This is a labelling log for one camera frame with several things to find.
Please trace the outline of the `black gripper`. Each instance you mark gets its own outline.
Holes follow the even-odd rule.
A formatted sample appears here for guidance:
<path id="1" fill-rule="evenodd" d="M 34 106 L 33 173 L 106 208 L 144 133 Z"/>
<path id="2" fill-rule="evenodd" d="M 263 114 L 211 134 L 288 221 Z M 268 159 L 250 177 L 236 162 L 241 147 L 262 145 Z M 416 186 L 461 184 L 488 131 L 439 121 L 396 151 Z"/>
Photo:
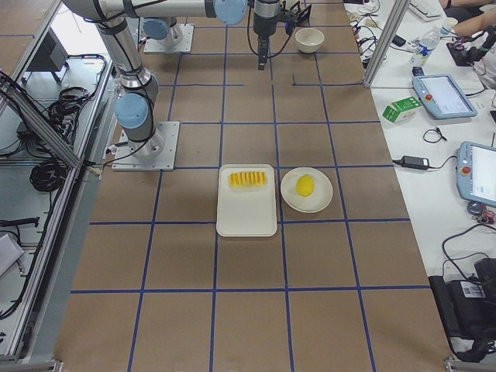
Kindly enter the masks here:
<path id="1" fill-rule="evenodd" d="M 253 31 L 258 35 L 257 68 L 263 71 L 269 57 L 269 38 L 276 32 L 280 3 L 278 0 L 255 0 L 253 10 Z"/>

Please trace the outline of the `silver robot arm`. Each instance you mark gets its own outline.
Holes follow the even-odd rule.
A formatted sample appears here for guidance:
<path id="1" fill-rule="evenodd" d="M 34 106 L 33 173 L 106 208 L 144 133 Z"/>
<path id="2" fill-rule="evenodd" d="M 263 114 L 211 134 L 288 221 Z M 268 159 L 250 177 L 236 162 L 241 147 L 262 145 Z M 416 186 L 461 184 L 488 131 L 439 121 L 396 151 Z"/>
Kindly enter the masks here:
<path id="1" fill-rule="evenodd" d="M 149 38 L 164 44 L 172 45 L 183 39 L 183 32 L 176 17 L 145 18 L 143 31 Z"/>
<path id="2" fill-rule="evenodd" d="M 270 55 L 270 37 L 282 21 L 279 1 L 65 1 L 64 4 L 87 22 L 93 22 L 120 72 L 121 85 L 127 91 L 145 91 L 152 74 L 143 66 L 129 30 L 128 18 L 217 18 L 225 24 L 237 24 L 250 11 L 253 31 L 257 34 L 258 69 L 262 71 Z"/>

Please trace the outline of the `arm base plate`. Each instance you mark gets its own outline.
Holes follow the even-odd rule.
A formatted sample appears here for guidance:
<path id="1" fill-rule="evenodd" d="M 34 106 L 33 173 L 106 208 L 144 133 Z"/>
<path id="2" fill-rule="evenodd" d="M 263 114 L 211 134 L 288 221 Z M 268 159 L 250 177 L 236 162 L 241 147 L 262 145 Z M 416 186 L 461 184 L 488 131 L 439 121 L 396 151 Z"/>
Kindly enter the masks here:
<path id="1" fill-rule="evenodd" d="M 172 28 L 158 25 L 154 29 L 145 27 L 148 36 L 144 53 L 176 54 L 190 53 L 195 26 L 193 24 L 175 24 Z"/>
<path id="2" fill-rule="evenodd" d="M 115 152 L 118 160 L 111 163 L 114 171 L 172 171 L 177 152 L 179 137 L 179 122 L 156 122 L 155 133 L 148 142 L 140 144 L 128 140 L 124 129 L 121 130 L 120 140 L 127 142 L 119 146 Z"/>

